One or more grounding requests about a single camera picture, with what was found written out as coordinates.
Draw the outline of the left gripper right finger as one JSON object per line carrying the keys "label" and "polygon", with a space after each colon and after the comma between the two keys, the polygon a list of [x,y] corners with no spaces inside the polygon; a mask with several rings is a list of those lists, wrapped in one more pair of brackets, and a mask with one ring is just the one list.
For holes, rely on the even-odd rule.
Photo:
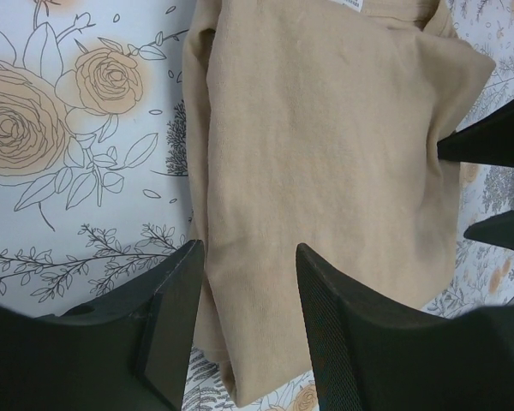
{"label": "left gripper right finger", "polygon": [[337,270],[311,247],[296,275],[323,410],[514,410],[514,306],[444,319]]}

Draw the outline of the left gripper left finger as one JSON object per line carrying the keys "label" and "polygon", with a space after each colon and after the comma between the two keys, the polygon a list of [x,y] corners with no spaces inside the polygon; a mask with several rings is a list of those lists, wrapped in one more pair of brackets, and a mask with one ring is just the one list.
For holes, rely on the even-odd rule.
{"label": "left gripper left finger", "polygon": [[203,277],[189,241],[61,316],[0,306],[0,410],[178,410]]}

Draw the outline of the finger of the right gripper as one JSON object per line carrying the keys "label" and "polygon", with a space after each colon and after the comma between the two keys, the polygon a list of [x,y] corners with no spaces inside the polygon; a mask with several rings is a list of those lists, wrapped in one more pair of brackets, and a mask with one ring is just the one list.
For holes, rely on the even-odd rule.
{"label": "finger of the right gripper", "polygon": [[514,210],[470,225],[463,237],[514,251]]}
{"label": "finger of the right gripper", "polygon": [[442,160],[514,163],[514,99],[479,122],[437,144]]}

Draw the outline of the tan t shirt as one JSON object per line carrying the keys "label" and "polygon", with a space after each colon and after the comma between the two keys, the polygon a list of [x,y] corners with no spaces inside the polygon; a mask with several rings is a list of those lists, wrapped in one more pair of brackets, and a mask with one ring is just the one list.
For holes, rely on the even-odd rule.
{"label": "tan t shirt", "polygon": [[305,243],[413,308],[455,271],[459,167],[437,144],[494,61],[443,1],[199,1],[182,57],[194,343],[245,407],[311,367]]}

